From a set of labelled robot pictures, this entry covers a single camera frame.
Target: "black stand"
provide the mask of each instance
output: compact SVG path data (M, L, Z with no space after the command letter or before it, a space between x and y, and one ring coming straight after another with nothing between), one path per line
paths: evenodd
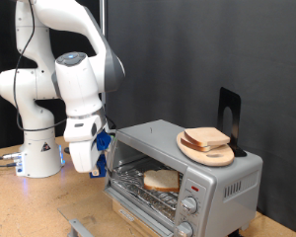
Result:
M223 131L224 111L227 107L230 108L233 115L233 126L231 130L229 146L233 149L235 157L245 157L247 156L247 153L237 145L239 135L241 98L236 93L233 93L222 87L220 89L217 121L217 128L220 131Z

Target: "metal bracket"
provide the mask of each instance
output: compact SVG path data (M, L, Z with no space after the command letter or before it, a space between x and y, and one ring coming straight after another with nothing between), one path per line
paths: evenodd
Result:
M78 237L78 234L81 237L94 237L90 232L80 223L78 219L69 220L71 225L71 231L68 233L68 237Z
M220 89L217 121L217 128L220 131L223 131L224 111L227 107L230 108L233 115L233 124L229 146L233 149L235 157L245 157L247 156L247 153L237 145L239 135L241 98L236 93L233 93L222 87Z

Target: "bread slice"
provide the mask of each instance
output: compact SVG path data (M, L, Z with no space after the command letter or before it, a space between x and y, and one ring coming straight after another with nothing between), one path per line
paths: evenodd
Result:
M210 150L215 149L215 148L220 146L220 145L213 145L213 146L198 146L198 145L195 145L195 144L193 144L193 143L191 143L191 142L189 142L187 140L187 138L185 137L184 132L181 132L178 135L178 137L180 138L182 145L187 146L190 149L193 149L193 150L196 150L196 151L207 152L207 151L210 151Z
M146 171L144 189L178 193L180 190L179 172L173 170Z
M186 139L197 146L224 145L230 138L215 127L199 127L185 130Z

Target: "toaster oven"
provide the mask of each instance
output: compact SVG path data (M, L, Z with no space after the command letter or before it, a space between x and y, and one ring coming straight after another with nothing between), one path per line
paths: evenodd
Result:
M247 228L256 215L261 158L248 152L228 166L201 165L179 149L183 130L163 120L118 130L107 155L105 192L160 236L225 237ZM160 169L180 173L178 193L131 182Z

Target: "round wooden board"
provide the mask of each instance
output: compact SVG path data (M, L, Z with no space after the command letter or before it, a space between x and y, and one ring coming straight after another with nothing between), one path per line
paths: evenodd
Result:
M207 166L226 166L233 162L235 155L229 145L222 145L208 152L193 150L181 144L182 134L177 136L177 145L188 158Z

